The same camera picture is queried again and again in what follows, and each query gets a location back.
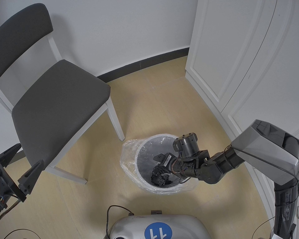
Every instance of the crumpled black trash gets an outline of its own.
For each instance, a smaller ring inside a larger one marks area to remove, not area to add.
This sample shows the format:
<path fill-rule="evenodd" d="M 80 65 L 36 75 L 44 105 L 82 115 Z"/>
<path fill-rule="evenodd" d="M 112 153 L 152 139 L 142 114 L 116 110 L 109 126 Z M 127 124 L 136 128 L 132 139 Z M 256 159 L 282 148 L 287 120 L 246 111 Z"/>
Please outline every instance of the crumpled black trash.
<path fill-rule="evenodd" d="M 165 184 L 171 184 L 172 181 L 168 180 L 170 172 L 165 169 L 161 164 L 158 164 L 152 170 L 151 180 L 152 183 L 159 187 L 164 187 Z"/>

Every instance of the chair leg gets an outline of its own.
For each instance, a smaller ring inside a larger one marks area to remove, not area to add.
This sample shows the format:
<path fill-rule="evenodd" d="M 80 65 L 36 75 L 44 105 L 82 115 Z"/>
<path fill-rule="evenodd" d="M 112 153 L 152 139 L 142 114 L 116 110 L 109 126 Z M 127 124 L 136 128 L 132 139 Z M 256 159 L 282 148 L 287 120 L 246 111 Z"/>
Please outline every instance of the chair leg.
<path fill-rule="evenodd" d="M 114 129 L 117 133 L 117 136 L 119 137 L 119 139 L 121 141 L 123 141 L 125 139 L 125 136 L 123 134 L 123 130 L 121 129 L 120 123 L 118 121 L 118 118 L 117 118 L 117 115 L 116 115 L 111 97 L 109 97 L 109 99 L 106 101 L 106 104 L 107 104 L 107 107 L 108 107 L 108 109 L 107 109 L 108 115 L 109 115 L 110 120 L 113 124 L 113 127 L 114 127 Z"/>
<path fill-rule="evenodd" d="M 76 176 L 74 174 L 71 174 L 67 171 L 64 171 L 64 170 L 62 170 L 58 167 L 51 168 L 50 166 L 48 166 L 48 167 L 46 167 L 45 171 L 47 171 L 49 173 L 52 173 L 54 175 L 72 180 L 72 181 L 77 182 L 77 183 L 83 183 L 83 184 L 87 183 L 87 180 L 85 178 L 78 177 L 78 176 Z"/>

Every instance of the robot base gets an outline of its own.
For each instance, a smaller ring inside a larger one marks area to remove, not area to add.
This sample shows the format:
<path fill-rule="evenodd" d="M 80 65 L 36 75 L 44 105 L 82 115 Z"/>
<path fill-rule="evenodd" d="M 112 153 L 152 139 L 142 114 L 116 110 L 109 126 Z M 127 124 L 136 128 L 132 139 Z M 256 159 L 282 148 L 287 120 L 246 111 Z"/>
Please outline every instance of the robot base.
<path fill-rule="evenodd" d="M 110 230 L 110 239 L 137 238 L 211 239 L 211 236 L 202 222 L 190 215 L 128 216 L 118 220 Z"/>

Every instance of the blue circle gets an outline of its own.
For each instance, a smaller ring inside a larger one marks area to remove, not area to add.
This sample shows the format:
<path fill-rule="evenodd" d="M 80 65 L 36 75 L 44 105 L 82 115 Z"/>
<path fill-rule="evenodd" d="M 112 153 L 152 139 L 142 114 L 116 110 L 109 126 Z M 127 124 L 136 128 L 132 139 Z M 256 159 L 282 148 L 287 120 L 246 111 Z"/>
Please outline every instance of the blue circle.
<path fill-rule="evenodd" d="M 172 230 L 163 222 L 155 222 L 147 226 L 144 231 L 145 239 L 171 239 Z"/>

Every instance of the seat cushion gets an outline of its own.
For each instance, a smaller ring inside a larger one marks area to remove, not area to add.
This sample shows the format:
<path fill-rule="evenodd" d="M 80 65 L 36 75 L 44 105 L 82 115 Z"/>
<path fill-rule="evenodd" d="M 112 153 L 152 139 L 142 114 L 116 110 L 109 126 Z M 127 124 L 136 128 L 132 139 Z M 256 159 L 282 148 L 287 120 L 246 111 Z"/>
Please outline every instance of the seat cushion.
<path fill-rule="evenodd" d="M 48 69 L 12 111 L 29 163 L 46 168 L 109 96 L 109 85 L 66 60 Z"/>

